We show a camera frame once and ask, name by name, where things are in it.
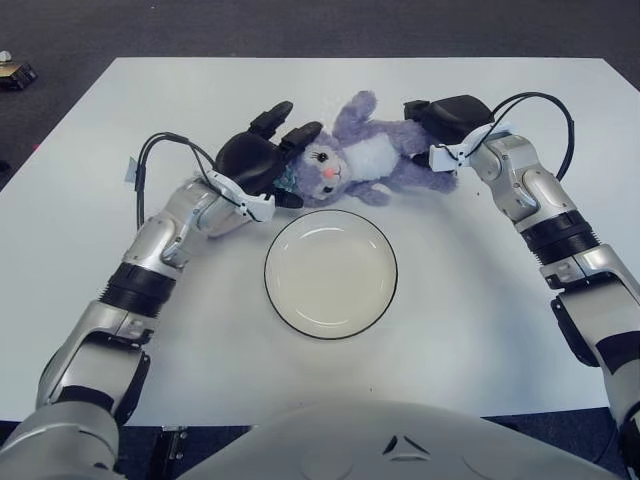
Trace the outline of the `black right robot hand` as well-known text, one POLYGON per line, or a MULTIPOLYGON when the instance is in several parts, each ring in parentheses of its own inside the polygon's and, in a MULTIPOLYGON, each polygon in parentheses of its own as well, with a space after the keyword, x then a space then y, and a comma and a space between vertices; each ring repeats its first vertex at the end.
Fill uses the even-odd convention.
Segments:
POLYGON ((467 137, 478 128, 495 122, 494 113, 479 99, 459 95, 441 100, 413 100, 404 104, 404 118, 422 127, 428 146, 411 161, 436 172, 452 171, 471 152, 467 137))

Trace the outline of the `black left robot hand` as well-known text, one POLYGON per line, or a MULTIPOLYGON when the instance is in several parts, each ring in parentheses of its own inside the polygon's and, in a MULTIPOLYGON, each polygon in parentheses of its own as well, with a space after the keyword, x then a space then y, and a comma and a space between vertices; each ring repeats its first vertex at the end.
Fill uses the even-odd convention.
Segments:
POLYGON ((265 194, 278 207, 300 209, 302 198, 290 187, 277 186, 276 181, 315 141, 323 125, 317 121, 306 123, 284 135, 278 144, 273 143, 271 138, 292 109, 292 102, 283 101, 258 115, 246 131, 234 135, 219 150, 215 170, 249 195, 265 194))

